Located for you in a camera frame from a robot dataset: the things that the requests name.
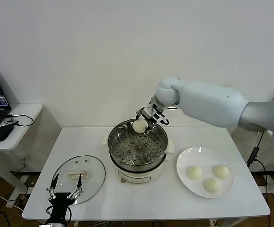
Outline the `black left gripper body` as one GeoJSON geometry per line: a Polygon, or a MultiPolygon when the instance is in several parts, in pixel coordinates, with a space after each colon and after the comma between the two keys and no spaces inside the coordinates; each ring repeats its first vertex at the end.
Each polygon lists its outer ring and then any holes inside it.
{"type": "Polygon", "coordinates": [[[48,201],[53,206],[50,219],[65,219],[67,208],[74,203],[70,192],[57,192],[55,198],[49,197],[48,201]]]}

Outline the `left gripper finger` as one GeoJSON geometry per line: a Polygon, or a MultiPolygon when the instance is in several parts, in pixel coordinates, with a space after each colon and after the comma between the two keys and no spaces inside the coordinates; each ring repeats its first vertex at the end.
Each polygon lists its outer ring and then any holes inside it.
{"type": "Polygon", "coordinates": [[[74,192],[72,192],[67,198],[71,200],[76,200],[82,194],[82,174],[79,175],[77,187],[74,192]]]}
{"type": "Polygon", "coordinates": [[[58,178],[59,178],[59,174],[57,174],[53,180],[51,181],[51,184],[50,184],[50,187],[46,189],[46,191],[48,192],[49,194],[49,200],[52,200],[52,199],[55,199],[56,196],[55,196],[55,188],[56,188],[56,185],[57,185],[57,182],[58,182],[58,178]]]}

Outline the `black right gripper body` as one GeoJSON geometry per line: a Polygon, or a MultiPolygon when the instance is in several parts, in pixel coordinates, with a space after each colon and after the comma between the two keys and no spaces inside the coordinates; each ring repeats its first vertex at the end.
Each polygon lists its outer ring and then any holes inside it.
{"type": "Polygon", "coordinates": [[[157,106],[154,103],[149,103],[147,106],[144,107],[142,115],[147,120],[149,118],[154,118],[157,122],[164,122],[165,117],[163,112],[160,112],[157,106]]]}

